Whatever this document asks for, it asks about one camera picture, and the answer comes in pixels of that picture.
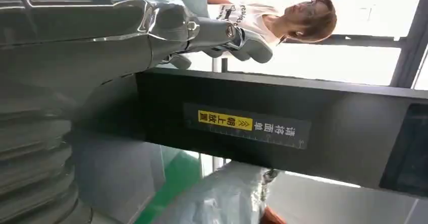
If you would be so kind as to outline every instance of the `white t-shirt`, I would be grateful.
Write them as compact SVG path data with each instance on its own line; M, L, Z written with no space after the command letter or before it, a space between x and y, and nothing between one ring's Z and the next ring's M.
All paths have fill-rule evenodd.
M263 15L279 15L273 7L258 4L208 5L208 13L211 19L227 20L235 26L258 33L270 46L276 46L280 41L263 22Z

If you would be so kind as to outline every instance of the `short brown hair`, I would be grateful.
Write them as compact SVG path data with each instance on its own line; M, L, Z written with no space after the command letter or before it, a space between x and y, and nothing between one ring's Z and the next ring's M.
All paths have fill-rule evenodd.
M331 0L312 1L325 4L329 11L322 15L316 15L315 18L310 18L303 22L303 25L306 26L303 35L296 36L296 39L302 42L311 43L326 39L333 33L337 23L336 9Z

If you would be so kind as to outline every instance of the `yellow label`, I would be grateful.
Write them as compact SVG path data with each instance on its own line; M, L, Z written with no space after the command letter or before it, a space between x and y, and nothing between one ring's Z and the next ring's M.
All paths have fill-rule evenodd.
M253 119L198 110L198 120L201 123L222 127L231 127L246 131L253 130Z

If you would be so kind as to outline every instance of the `warning label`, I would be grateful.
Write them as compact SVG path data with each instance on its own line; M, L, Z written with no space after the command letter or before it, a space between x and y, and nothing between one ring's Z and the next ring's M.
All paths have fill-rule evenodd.
M306 149L311 121L184 103L186 127L259 142Z
M253 119L198 110L198 120L201 123L214 124L223 127L231 127L246 131L252 131Z

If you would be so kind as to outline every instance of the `person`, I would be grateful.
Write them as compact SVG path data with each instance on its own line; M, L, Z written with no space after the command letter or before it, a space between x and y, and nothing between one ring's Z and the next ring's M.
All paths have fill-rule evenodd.
M287 7L281 15L274 7L234 5L229 0L207 0L210 17L260 34L269 45L286 39L318 42L329 37L336 27L336 10L331 0L310 0Z

